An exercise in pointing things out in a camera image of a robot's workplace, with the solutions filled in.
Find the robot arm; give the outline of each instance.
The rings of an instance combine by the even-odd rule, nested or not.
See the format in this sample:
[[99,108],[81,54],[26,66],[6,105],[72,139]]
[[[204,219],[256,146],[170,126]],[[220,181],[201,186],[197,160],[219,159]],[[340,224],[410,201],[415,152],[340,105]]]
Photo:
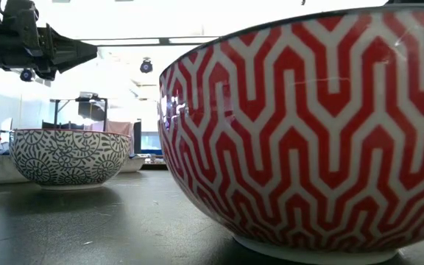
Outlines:
[[38,11],[30,0],[7,0],[0,19],[0,68],[32,68],[45,80],[97,57],[97,47],[72,40],[48,24],[37,27]]

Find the red and white bowl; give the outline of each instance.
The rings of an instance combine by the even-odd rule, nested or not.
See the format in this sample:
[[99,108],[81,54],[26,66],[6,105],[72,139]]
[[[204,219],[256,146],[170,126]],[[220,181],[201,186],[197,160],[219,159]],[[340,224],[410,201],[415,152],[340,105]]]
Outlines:
[[424,239],[424,6],[246,29],[180,57],[160,89],[169,169],[245,247],[372,264]]

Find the floral pattern bowl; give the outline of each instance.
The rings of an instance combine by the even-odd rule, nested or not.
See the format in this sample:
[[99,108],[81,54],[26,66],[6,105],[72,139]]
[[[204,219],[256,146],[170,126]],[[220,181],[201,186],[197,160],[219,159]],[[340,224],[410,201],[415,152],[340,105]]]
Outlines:
[[95,188],[119,173],[130,137],[82,130],[14,130],[10,157],[17,170],[45,189]]

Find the table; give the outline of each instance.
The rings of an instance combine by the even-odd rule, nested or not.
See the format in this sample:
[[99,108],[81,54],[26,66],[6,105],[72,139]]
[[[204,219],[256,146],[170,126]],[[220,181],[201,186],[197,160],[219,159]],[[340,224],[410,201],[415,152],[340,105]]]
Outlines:
[[[120,174],[91,191],[0,185],[0,264],[269,264],[200,213],[167,171]],[[383,265],[424,265],[424,242]]]

